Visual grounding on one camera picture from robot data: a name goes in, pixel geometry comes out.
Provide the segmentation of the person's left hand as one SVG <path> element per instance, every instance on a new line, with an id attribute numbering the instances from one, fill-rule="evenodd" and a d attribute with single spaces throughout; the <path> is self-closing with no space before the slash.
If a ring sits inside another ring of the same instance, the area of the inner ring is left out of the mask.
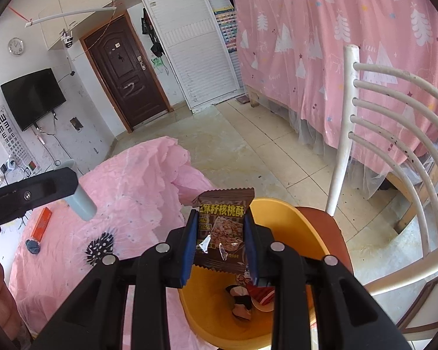
<path id="1" fill-rule="evenodd" d="M 10 340 L 15 340 L 20 332 L 22 320 L 15 300 L 5 281 L 4 269 L 0 263 L 0 326 Z"/>

